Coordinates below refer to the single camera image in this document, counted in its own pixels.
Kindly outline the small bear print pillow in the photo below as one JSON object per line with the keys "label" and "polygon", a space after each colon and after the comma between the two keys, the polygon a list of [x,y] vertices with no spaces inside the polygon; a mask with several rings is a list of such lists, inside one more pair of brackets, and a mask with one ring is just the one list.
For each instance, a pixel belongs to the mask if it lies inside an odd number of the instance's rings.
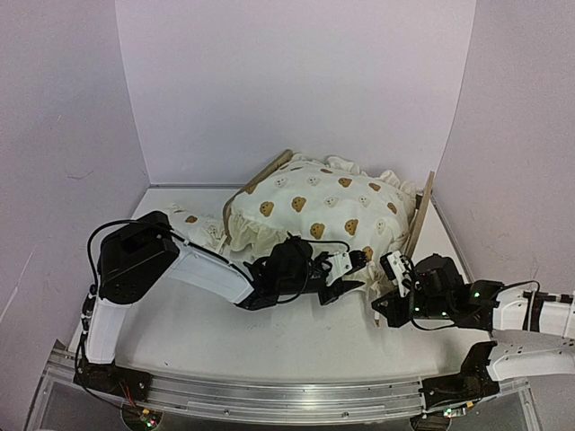
{"label": "small bear print pillow", "polygon": [[227,235],[221,219],[190,211],[175,203],[168,206],[164,212],[171,227],[181,237],[215,253],[222,252]]}

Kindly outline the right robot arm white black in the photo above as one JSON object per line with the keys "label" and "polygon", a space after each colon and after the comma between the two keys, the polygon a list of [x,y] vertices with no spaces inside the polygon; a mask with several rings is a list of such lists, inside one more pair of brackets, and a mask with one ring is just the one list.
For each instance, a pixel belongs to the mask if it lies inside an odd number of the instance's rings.
{"label": "right robot arm white black", "polygon": [[422,380],[420,393],[426,412],[461,409],[495,396],[500,382],[518,377],[573,374],[574,296],[528,289],[527,282],[466,283],[449,257],[432,254],[418,263],[400,252],[381,257],[385,275],[395,289],[371,306],[385,317],[388,327],[423,320],[439,321],[442,330],[480,330],[491,333],[524,331],[561,339],[557,348],[483,341],[470,347],[455,374]]}

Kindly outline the small circuit board with leds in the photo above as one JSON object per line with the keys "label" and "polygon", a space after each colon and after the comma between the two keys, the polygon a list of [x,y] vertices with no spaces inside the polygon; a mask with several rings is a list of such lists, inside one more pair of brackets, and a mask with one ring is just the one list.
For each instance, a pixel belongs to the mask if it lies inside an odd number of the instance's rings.
{"label": "small circuit board with leds", "polygon": [[133,407],[128,404],[121,406],[121,418],[129,430],[156,430],[160,427],[163,416],[160,410]]}

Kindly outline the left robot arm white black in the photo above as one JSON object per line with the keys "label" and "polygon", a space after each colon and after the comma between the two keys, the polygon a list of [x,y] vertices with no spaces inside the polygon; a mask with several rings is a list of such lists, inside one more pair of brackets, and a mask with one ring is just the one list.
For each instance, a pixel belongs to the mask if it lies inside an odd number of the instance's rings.
{"label": "left robot arm white black", "polygon": [[81,311],[81,335],[75,352],[75,384],[91,395],[107,393],[127,400],[146,399],[151,375],[116,364],[116,347],[127,313],[162,279],[180,281],[255,312],[317,295],[322,305],[359,288],[349,275],[369,262],[366,252],[346,242],[289,235],[268,257],[237,266],[230,259],[176,233],[167,214],[150,212],[138,219],[108,222]]}

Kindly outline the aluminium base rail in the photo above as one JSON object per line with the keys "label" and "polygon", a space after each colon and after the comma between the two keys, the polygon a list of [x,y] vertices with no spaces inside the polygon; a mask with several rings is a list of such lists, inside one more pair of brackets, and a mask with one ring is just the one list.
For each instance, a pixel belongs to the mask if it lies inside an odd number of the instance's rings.
{"label": "aluminium base rail", "polygon": [[91,395],[75,384],[75,352],[54,348],[26,427],[30,430],[129,430],[121,406],[163,412],[156,430],[196,427],[315,427],[430,430],[537,430],[526,380],[500,383],[497,395],[461,409],[426,412],[419,378],[358,383],[256,383],[171,373],[150,374],[143,401]]}

